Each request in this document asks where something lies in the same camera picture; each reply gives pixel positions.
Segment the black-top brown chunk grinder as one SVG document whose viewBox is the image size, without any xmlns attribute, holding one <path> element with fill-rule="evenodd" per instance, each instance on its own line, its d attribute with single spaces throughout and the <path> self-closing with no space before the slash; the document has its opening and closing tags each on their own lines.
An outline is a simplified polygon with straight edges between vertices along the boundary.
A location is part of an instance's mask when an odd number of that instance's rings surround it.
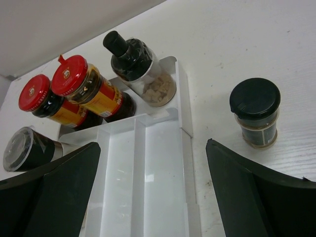
<svg viewBox="0 0 316 237">
<path fill-rule="evenodd" d="M 125 40 L 117 31 L 111 31 L 104 37 L 103 46 L 112 53 L 115 74 L 149 106 L 162 107 L 173 99 L 175 80 L 143 41 Z"/>
</svg>

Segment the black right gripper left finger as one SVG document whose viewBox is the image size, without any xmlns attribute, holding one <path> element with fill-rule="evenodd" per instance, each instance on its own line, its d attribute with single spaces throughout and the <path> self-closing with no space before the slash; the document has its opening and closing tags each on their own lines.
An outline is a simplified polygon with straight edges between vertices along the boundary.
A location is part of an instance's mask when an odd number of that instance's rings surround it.
<svg viewBox="0 0 316 237">
<path fill-rule="evenodd" d="M 95 180 L 101 148 L 90 142 L 0 182 L 2 237 L 77 237 Z"/>
</svg>

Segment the small black-lid spice jar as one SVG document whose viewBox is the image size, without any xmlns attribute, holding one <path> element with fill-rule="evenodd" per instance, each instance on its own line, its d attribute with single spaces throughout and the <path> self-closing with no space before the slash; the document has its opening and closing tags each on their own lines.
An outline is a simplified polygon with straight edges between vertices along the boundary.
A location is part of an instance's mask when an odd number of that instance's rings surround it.
<svg viewBox="0 0 316 237">
<path fill-rule="evenodd" d="M 230 109 L 249 145 L 263 149 L 276 141 L 280 102 L 279 88 L 268 79 L 250 78 L 234 87 Z"/>
</svg>

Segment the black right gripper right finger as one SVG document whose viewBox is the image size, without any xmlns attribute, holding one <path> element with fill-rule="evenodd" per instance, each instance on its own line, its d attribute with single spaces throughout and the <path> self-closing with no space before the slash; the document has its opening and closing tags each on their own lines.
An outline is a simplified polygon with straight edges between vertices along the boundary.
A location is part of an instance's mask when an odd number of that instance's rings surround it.
<svg viewBox="0 0 316 237">
<path fill-rule="evenodd" d="M 292 177 L 209 139 L 210 176 L 228 237 L 314 237 L 316 184 Z"/>
</svg>

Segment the red-lid sauce jar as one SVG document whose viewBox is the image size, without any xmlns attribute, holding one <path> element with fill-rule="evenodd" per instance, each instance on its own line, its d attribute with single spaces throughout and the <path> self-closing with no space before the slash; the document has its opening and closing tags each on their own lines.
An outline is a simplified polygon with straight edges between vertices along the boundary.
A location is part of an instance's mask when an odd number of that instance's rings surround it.
<svg viewBox="0 0 316 237">
<path fill-rule="evenodd" d="M 81 55 L 65 59 L 52 78 L 52 91 L 102 117 L 107 123 L 135 115 L 134 99 L 105 79 L 99 70 Z"/>
<path fill-rule="evenodd" d="M 47 118 L 75 131 L 101 125 L 103 118 L 92 111 L 69 102 L 51 90 L 51 80 L 39 74 L 23 87 L 18 106 L 38 118 Z"/>
</svg>

